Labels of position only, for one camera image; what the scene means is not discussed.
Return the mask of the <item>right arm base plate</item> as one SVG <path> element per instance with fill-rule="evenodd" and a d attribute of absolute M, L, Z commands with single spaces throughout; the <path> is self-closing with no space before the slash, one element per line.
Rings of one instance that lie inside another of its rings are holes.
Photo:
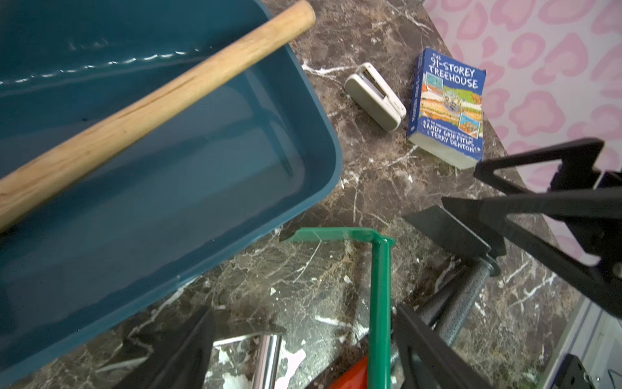
<path fill-rule="evenodd" d="M 581 360 L 566 354 L 552 384 L 553 389 L 595 389 Z"/>

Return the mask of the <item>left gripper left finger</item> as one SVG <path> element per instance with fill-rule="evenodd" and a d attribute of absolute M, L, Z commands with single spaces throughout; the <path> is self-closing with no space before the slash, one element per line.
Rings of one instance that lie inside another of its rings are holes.
<path fill-rule="evenodd" d="M 213 314 L 204 307 L 160 342 L 152 356 L 116 387 L 201 388 L 210 364 L 214 339 Z"/>

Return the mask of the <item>wooden handled small hoe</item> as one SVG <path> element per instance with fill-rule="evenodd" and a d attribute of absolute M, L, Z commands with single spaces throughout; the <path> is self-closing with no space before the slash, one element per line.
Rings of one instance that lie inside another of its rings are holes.
<path fill-rule="evenodd" d="M 312 5 L 299 1 L 161 88 L 11 172 L 1 180 L 1 230 L 11 228 L 315 22 Z"/>

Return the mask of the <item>green hoe with red grip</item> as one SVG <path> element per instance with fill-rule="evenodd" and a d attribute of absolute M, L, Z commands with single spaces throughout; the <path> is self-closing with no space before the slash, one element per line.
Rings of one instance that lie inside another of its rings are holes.
<path fill-rule="evenodd" d="M 372 245 L 369 354 L 334 388 L 388 388 L 391 371 L 391 250 L 395 241 L 370 228 L 302 228 L 288 242 L 367 242 Z"/>

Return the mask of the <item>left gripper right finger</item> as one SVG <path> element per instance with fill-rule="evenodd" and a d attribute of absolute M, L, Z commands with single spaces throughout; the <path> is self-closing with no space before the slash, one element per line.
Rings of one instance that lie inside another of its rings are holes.
<path fill-rule="evenodd" d="M 408 306 L 397 308 L 394 334 L 403 367 L 403 388 L 489 388 Z"/>

